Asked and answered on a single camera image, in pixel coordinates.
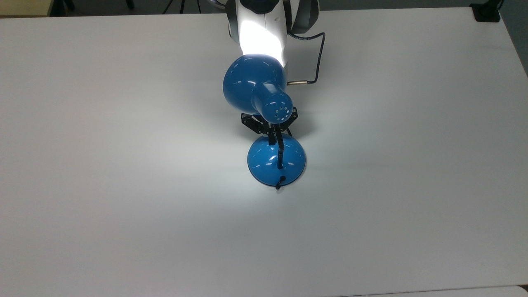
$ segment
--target lamp shade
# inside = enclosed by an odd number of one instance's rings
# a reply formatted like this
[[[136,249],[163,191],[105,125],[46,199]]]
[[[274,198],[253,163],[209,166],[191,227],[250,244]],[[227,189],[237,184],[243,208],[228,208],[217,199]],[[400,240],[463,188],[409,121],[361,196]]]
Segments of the lamp shade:
[[[265,54],[246,54],[225,73],[225,99],[245,114],[261,115],[271,124],[285,122],[293,102],[284,92],[286,74],[280,62]]]

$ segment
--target gray floor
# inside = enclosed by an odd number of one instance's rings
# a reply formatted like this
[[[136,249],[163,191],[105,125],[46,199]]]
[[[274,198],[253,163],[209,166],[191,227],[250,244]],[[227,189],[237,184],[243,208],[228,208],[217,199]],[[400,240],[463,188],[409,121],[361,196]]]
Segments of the gray floor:
[[[125,0],[73,0],[76,5],[69,16],[161,14],[170,0],[134,0],[136,7],[129,10]],[[183,13],[223,13],[208,4],[208,0],[187,0]],[[380,8],[467,7],[485,0],[319,0],[321,10],[365,10]],[[167,14],[180,13],[182,0],[173,0]],[[528,0],[505,0],[501,15],[524,70],[528,73]]]

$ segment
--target cable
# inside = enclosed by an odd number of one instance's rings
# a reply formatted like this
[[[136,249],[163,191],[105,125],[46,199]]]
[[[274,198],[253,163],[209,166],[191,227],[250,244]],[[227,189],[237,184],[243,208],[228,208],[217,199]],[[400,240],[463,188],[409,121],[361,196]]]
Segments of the cable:
[[[323,37],[323,39],[321,40],[321,48],[319,49],[319,57],[317,58],[317,68],[315,70],[315,79],[314,80],[294,80],[294,81],[289,81],[286,85],[290,86],[290,85],[303,85],[303,84],[306,84],[306,83],[316,83],[317,82],[317,78],[319,78],[319,66],[321,64],[321,55],[323,54],[323,47],[325,46],[326,33],[322,32],[322,33],[319,33],[317,35],[310,36],[310,37],[301,37],[301,36],[297,36],[297,35],[295,35],[293,33],[290,33],[290,32],[288,32],[288,35],[290,35],[291,37],[293,37],[295,39],[298,39],[298,40],[313,40],[313,39],[316,39],[316,38],[318,38],[320,36]]]
[[[167,9],[169,8],[169,6],[172,4],[172,0],[170,0],[167,4],[167,7],[165,8],[165,10],[163,11],[162,14],[165,14],[167,12]]]

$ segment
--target lamp base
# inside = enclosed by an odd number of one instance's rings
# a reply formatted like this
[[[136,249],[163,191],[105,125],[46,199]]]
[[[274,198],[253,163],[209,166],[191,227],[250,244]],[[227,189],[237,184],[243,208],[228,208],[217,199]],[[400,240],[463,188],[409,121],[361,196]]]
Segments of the lamp base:
[[[248,167],[251,174],[263,184],[280,188],[299,178],[306,166],[306,154],[301,144],[289,135],[283,135],[284,154],[282,169],[277,166],[278,144],[269,145],[268,138],[259,137],[248,152]]]

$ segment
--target blue desk lamp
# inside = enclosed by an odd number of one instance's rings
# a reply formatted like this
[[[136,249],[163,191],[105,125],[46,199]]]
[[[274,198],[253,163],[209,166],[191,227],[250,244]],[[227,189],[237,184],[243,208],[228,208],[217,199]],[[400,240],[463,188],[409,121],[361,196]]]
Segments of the blue desk lamp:
[[[324,33],[303,38],[317,20],[317,0],[228,0],[223,7],[228,15],[230,36],[240,44],[243,56],[227,70],[223,81],[226,100],[242,111],[241,120],[259,137],[249,149],[248,167],[260,182],[275,186],[290,184],[304,171],[306,154],[301,144],[282,132],[297,118],[297,110],[285,93],[286,85],[314,83],[287,82],[284,67],[286,36],[310,40]],[[291,12],[292,5],[297,14]]]

